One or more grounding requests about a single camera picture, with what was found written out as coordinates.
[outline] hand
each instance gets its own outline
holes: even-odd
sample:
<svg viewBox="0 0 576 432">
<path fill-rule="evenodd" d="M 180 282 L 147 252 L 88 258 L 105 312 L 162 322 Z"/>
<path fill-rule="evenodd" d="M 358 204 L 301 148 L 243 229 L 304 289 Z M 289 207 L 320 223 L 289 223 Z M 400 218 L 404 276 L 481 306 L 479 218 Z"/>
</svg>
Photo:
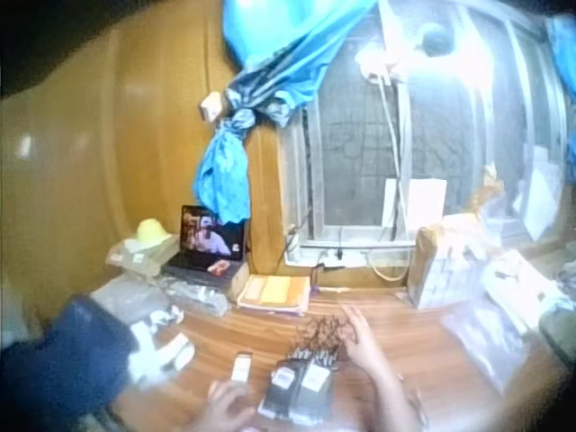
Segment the hand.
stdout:
<svg viewBox="0 0 576 432">
<path fill-rule="evenodd" d="M 340 334 L 346 343 L 346 351 L 350 359 L 372 379 L 382 373 L 391 373 L 392 369 L 388 360 L 362 312 L 354 306 L 345 305 L 342 305 L 342 311 L 350 320 L 355 331 L 355 338 L 350 334 Z"/>
<path fill-rule="evenodd" d="M 208 390 L 208 400 L 200 417 L 185 432 L 235 432 L 245 426 L 256 410 L 246 408 L 230 413 L 230 406 L 242 396 L 248 387 L 239 382 L 213 382 Z"/>
</svg>

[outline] white cable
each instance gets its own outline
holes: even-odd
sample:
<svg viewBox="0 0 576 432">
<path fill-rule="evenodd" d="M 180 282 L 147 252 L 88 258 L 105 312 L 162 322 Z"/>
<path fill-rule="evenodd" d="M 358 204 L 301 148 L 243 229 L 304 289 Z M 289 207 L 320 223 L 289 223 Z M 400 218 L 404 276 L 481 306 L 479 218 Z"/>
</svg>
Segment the white cable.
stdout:
<svg viewBox="0 0 576 432">
<path fill-rule="evenodd" d="M 384 73 L 386 74 L 386 83 L 390 83 L 390 77 L 388 76 L 388 71 L 385 70 Z M 384 92 L 384 85 L 383 85 L 383 77 L 382 76 L 378 76 L 378 88 L 380 90 L 380 96 L 382 98 L 382 107 L 384 108 L 384 114 L 386 116 L 386 122 L 388 123 L 388 129 L 390 130 L 390 135 L 391 135 L 391 141 L 392 141 L 392 154 L 394 157 L 394 170 L 396 171 L 396 187 L 398 189 L 398 195 L 400 197 L 400 211 L 402 214 L 402 218 L 404 219 L 404 233 L 406 235 L 406 239 L 409 239 L 409 232 L 408 232 L 408 218 L 407 218 L 407 212 L 406 212 L 406 201 L 404 199 L 404 191 L 402 190 L 401 187 L 401 170 L 400 170 L 400 159 L 398 157 L 398 140 L 396 138 L 396 131 L 394 130 L 394 125 L 392 124 L 392 117 L 390 115 L 390 110 L 388 107 L 388 100 L 386 99 L 386 93 Z M 404 158 L 405 154 L 404 151 L 402 151 L 402 158 Z M 410 249 L 408 249 L 408 263 L 404 269 L 404 271 L 402 272 L 402 274 L 400 276 L 396 276 L 396 277 L 389 277 L 386 276 L 382 273 L 380 273 L 380 271 L 376 268 L 376 266 L 374 265 L 374 261 L 372 260 L 372 253 L 374 252 L 373 249 L 371 249 L 367 254 L 366 257 L 368 259 L 368 264 L 370 264 L 370 267 L 373 269 L 373 271 L 376 273 L 377 276 L 379 276 L 381 279 L 383 279 L 386 282 L 398 282 L 401 281 L 402 279 L 404 279 L 406 277 L 406 275 L 408 274 L 408 270 L 410 268 L 410 258 L 411 258 L 411 252 Z"/>
</svg>

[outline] laptop screen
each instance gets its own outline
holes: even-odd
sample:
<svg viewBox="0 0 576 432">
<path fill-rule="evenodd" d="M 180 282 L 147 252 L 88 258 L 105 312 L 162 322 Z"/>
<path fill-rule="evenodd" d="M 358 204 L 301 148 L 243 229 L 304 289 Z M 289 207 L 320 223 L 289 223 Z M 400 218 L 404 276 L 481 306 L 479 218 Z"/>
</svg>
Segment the laptop screen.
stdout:
<svg viewBox="0 0 576 432">
<path fill-rule="evenodd" d="M 244 222 L 222 225 L 205 207 L 182 206 L 180 250 L 201 256 L 241 261 L 244 258 Z"/>
</svg>

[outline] laptop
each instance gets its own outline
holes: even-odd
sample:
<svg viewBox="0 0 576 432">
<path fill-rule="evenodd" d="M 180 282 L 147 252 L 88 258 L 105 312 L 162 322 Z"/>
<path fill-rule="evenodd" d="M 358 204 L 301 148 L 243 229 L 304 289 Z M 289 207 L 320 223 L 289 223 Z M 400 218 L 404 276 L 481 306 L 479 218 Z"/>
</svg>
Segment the laptop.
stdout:
<svg viewBox="0 0 576 432">
<path fill-rule="evenodd" d="M 242 266 L 246 253 L 244 222 L 222 225 L 208 209 L 183 205 L 180 218 L 180 250 L 164 266 L 166 273 L 191 284 L 221 285 Z M 209 273 L 214 265 L 228 268 L 220 275 Z"/>
</svg>

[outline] yellow hat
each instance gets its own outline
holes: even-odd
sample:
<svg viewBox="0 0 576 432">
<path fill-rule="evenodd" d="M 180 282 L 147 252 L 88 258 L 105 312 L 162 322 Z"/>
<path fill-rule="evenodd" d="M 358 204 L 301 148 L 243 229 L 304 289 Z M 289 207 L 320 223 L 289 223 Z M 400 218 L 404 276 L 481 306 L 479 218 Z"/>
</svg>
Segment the yellow hat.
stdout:
<svg viewBox="0 0 576 432">
<path fill-rule="evenodd" d="M 171 236 L 156 219 L 143 220 L 136 230 L 136 238 L 144 249 L 153 248 Z"/>
</svg>

